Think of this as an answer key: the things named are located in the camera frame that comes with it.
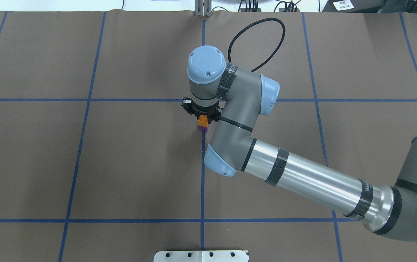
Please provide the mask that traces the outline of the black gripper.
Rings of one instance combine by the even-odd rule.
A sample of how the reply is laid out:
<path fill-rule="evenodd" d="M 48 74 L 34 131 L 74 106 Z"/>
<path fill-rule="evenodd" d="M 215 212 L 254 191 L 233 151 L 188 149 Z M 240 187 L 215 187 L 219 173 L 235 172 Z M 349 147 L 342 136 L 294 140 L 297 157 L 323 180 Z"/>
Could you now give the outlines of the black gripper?
<path fill-rule="evenodd" d="M 188 114 L 196 116 L 198 120 L 201 116 L 206 116 L 209 124 L 212 121 L 218 122 L 223 110 L 223 108 L 219 106 L 219 102 L 216 102 L 214 105 L 208 107 L 203 107 L 199 106 L 191 98 L 187 97 L 183 98 L 181 106 Z"/>

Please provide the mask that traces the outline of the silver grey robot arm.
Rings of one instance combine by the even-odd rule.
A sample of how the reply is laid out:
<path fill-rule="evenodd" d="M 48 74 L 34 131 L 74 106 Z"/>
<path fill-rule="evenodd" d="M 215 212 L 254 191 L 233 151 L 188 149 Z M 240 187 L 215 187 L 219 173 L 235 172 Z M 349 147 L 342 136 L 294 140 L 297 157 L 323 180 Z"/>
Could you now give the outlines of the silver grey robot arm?
<path fill-rule="evenodd" d="M 182 108 L 216 122 L 204 166 L 227 177 L 242 171 L 273 187 L 314 201 L 381 237 L 417 242 L 417 133 L 392 185 L 373 185 L 253 135 L 269 115 L 280 84 L 225 60 L 219 48 L 203 45 L 187 55 L 190 96 Z"/>

